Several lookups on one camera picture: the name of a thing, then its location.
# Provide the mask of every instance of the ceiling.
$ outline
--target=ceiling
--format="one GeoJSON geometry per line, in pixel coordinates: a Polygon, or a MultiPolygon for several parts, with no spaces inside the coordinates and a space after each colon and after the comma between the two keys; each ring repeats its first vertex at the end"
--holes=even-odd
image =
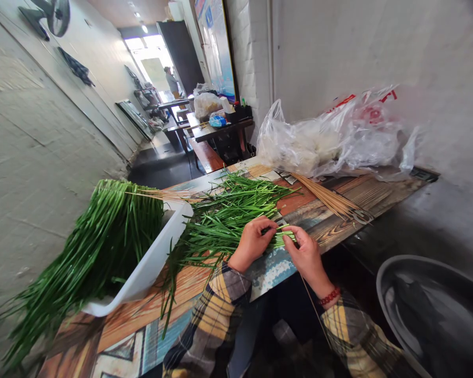
{"type": "Polygon", "coordinates": [[[138,12],[146,25],[155,24],[167,18],[164,8],[168,0],[87,0],[100,14],[116,28],[139,26],[134,13],[138,12]]]}

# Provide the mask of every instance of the wooden table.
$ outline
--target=wooden table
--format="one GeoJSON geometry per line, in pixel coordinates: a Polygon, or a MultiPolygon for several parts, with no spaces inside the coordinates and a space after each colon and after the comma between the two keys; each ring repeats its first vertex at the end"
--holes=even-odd
{"type": "Polygon", "coordinates": [[[188,105],[189,104],[189,100],[188,99],[179,99],[179,100],[175,100],[175,101],[171,101],[171,102],[164,102],[162,104],[159,104],[158,105],[158,109],[168,109],[170,111],[170,114],[173,118],[173,120],[175,121],[175,124],[178,126],[180,124],[184,124],[184,123],[187,123],[187,121],[177,121],[177,119],[175,118],[175,115],[173,115],[173,111],[172,111],[172,108],[173,107],[176,107],[176,106],[181,106],[181,105],[188,105]]]}
{"type": "Polygon", "coordinates": [[[215,128],[213,126],[210,126],[208,123],[201,124],[200,121],[194,116],[194,113],[188,113],[188,121],[189,128],[184,129],[184,134],[188,139],[193,138],[198,143],[213,139],[219,135],[236,131],[238,133],[238,139],[240,144],[240,160],[244,160],[246,158],[246,156],[244,156],[247,146],[245,128],[254,125],[253,119],[248,118],[237,123],[229,123],[227,126],[223,126],[221,128],[215,128]]]}
{"type": "Polygon", "coordinates": [[[163,132],[175,132],[177,134],[177,137],[180,140],[180,144],[182,145],[182,149],[184,150],[185,153],[188,153],[188,145],[186,143],[186,139],[184,137],[184,129],[188,128],[189,125],[187,123],[185,124],[177,124],[175,126],[169,127],[167,129],[164,129],[163,132]]]}
{"type": "MultiPolygon", "coordinates": [[[[243,170],[245,176],[272,180],[278,185],[290,185],[258,158],[229,166],[230,172],[243,170]]],[[[207,191],[211,182],[220,181],[227,170],[220,170],[171,189],[207,191]]],[[[388,211],[421,187],[428,184],[410,177],[401,182],[384,183],[369,176],[343,177],[324,183],[375,217],[388,211]]],[[[344,222],[333,215],[310,191],[299,190],[303,196],[292,196],[278,202],[279,222],[301,226],[328,251],[363,227],[344,222]]],[[[278,248],[254,262],[248,271],[252,279],[251,300],[263,295],[296,272],[288,253],[278,248]]],[[[54,346],[39,374],[40,378],[101,378],[102,376],[136,378],[160,364],[165,353],[189,321],[194,303],[204,289],[209,270],[188,267],[178,276],[177,292],[169,329],[161,340],[164,320],[159,319],[161,296],[151,288],[149,295],[137,302],[125,303],[106,318],[79,314],[67,327],[58,331],[54,346]]]]}

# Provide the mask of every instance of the yellow plaid fabric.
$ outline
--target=yellow plaid fabric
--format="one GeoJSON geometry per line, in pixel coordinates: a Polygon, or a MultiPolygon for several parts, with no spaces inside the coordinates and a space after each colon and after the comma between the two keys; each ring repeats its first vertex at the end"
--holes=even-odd
{"type": "MultiPolygon", "coordinates": [[[[225,262],[193,309],[190,323],[163,361],[164,377],[226,377],[234,336],[251,282],[225,262]]],[[[321,315],[330,346],[353,377],[417,377],[403,351],[347,292],[321,315]]]]}

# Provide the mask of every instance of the white plastic tray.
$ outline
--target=white plastic tray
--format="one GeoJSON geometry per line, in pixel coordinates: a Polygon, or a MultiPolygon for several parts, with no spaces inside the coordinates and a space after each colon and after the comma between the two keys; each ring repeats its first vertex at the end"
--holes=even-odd
{"type": "Polygon", "coordinates": [[[186,222],[187,219],[183,215],[193,215],[191,205],[185,202],[165,202],[163,209],[166,210],[163,217],[165,226],[121,290],[115,297],[107,296],[101,300],[92,300],[83,308],[83,312],[103,317],[114,311],[121,303],[145,297],[147,290],[152,286],[167,261],[168,253],[170,253],[170,241],[172,247],[177,244],[180,235],[186,228],[183,222],[186,222]]]}

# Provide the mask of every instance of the hand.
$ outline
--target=hand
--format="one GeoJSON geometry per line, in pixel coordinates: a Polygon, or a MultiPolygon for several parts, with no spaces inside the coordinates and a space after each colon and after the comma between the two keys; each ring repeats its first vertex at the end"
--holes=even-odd
{"type": "Polygon", "coordinates": [[[285,249],[291,255],[294,266],[309,283],[319,299],[327,297],[335,289],[335,286],[331,283],[322,266],[319,244],[301,227],[288,226],[284,227],[284,231],[292,231],[300,244],[298,249],[289,236],[283,236],[285,249]]]}
{"type": "Polygon", "coordinates": [[[251,264],[258,259],[277,232],[278,224],[264,215],[251,220],[243,229],[240,243],[233,256],[228,261],[230,268],[245,273],[251,264]],[[270,227],[266,234],[261,231],[270,227]]]}

